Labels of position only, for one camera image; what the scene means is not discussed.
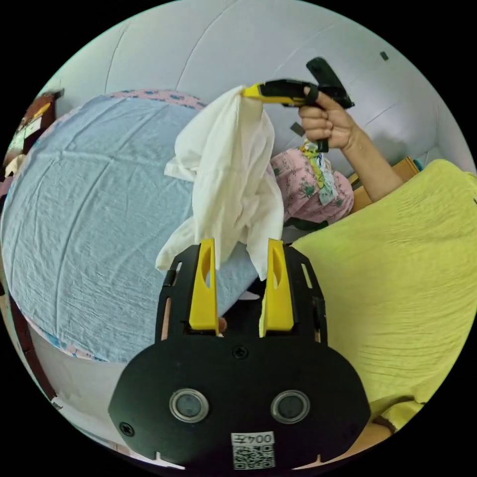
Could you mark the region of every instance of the yellow cloth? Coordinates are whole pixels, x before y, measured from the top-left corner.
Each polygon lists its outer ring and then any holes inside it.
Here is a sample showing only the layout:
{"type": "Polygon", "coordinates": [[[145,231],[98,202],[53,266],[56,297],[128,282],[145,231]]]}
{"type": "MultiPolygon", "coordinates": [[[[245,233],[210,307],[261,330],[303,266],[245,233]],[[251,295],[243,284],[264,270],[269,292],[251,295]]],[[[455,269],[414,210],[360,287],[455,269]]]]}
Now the yellow cloth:
{"type": "Polygon", "coordinates": [[[400,429],[442,384],[477,311],[477,179],[437,160],[293,245],[325,298],[328,343],[400,429]]]}

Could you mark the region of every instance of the light blue bedsheet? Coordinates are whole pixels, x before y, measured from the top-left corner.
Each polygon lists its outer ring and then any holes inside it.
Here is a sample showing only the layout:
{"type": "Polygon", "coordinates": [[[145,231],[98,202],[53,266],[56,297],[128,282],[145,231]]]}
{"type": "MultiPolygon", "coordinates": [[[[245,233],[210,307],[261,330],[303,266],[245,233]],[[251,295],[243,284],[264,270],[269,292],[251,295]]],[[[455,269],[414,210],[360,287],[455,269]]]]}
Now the light blue bedsheet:
{"type": "MultiPolygon", "coordinates": [[[[192,213],[192,184],[164,166],[195,114],[100,96],[30,152],[0,234],[10,293],[46,333],[112,362],[153,343],[164,278],[156,256],[192,213]]],[[[220,315],[256,277],[238,244],[218,272],[220,315]]]]}

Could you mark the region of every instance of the qr code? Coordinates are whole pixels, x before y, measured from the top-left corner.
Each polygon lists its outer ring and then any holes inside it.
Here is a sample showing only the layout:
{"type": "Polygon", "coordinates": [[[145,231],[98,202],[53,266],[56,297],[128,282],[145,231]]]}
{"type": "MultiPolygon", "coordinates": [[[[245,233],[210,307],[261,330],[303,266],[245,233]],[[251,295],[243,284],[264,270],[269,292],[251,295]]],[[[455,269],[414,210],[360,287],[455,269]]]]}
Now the qr code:
{"type": "Polygon", "coordinates": [[[234,446],[235,470],[255,470],[275,467],[273,446],[234,446]]]}

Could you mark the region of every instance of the white cloth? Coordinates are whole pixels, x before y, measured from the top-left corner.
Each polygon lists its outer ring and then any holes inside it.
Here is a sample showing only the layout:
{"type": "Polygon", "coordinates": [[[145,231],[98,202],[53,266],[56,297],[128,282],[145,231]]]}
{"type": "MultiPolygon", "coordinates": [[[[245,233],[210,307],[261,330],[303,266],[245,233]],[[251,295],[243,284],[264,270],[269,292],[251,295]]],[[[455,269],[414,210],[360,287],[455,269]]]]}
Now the white cloth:
{"type": "Polygon", "coordinates": [[[216,269],[238,241],[247,245],[261,280],[266,278],[268,239],[280,239],[283,201],[270,167],[275,132],[260,101],[243,98],[243,86],[224,93],[181,131],[175,157],[164,173],[194,182],[192,217],[169,238],[158,270],[204,239],[215,239],[216,269]]]}

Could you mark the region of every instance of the wooden furniture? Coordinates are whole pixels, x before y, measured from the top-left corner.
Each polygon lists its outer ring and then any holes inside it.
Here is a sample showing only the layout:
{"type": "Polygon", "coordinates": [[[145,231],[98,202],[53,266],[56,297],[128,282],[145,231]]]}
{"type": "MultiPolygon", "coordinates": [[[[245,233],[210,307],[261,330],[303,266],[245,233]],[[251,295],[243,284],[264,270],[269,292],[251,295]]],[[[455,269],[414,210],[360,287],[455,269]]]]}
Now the wooden furniture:
{"type": "MultiPolygon", "coordinates": [[[[419,169],[416,167],[411,158],[405,158],[399,161],[396,165],[393,166],[393,169],[397,172],[399,177],[404,182],[407,182],[419,172],[419,169]]],[[[353,174],[348,180],[351,182],[353,189],[356,187],[357,184],[359,184],[359,177],[357,174],[353,174]]],[[[371,203],[372,201],[364,190],[364,187],[357,187],[354,190],[354,205],[351,209],[350,214],[353,214],[358,210],[364,209],[371,203]]]]}
{"type": "Polygon", "coordinates": [[[25,112],[13,138],[11,149],[27,154],[38,138],[55,122],[55,102],[64,90],[49,92],[37,97],[25,112]]]}

